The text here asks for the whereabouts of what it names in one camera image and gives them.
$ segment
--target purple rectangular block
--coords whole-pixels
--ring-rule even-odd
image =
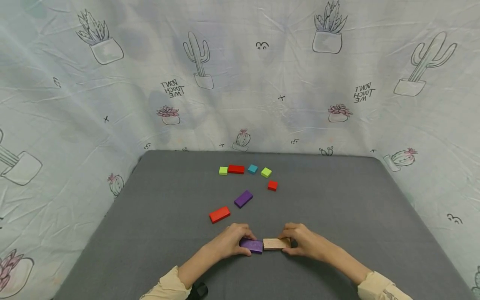
[[[242,208],[252,198],[253,198],[252,193],[247,190],[247,191],[244,191],[243,194],[240,195],[240,197],[238,197],[234,203],[239,208]]]
[[[264,250],[264,242],[262,240],[249,240],[249,239],[241,239],[240,240],[240,247],[250,249],[252,253],[262,254]]]

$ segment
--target lime green cube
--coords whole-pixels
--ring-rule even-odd
[[[272,170],[270,170],[269,168],[264,168],[262,170],[262,176],[263,177],[268,178],[270,176],[270,174],[272,174]]]
[[[219,175],[226,175],[228,173],[228,167],[220,167],[220,170],[218,170]]]

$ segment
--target beige sleeve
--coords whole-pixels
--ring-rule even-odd
[[[185,300],[190,295],[178,277],[178,266],[175,266],[158,281],[157,285],[141,296],[141,300]]]
[[[393,282],[377,272],[368,273],[358,290],[361,300],[412,300]]]

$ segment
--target teal cube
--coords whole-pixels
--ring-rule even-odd
[[[248,167],[248,170],[247,170],[247,171],[248,171],[250,174],[255,174],[255,173],[257,172],[257,170],[258,170],[258,167],[257,167],[256,165],[250,165],[250,166]]]

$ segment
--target red rectangular block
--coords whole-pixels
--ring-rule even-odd
[[[277,185],[278,185],[278,182],[270,180],[268,183],[268,189],[271,191],[276,191]]]
[[[228,172],[229,173],[234,173],[234,174],[243,174],[245,171],[244,166],[235,166],[235,165],[229,165],[228,166]]]
[[[212,224],[215,224],[216,222],[225,219],[229,215],[230,215],[230,211],[228,210],[228,207],[224,206],[210,213],[210,220],[212,220]]]

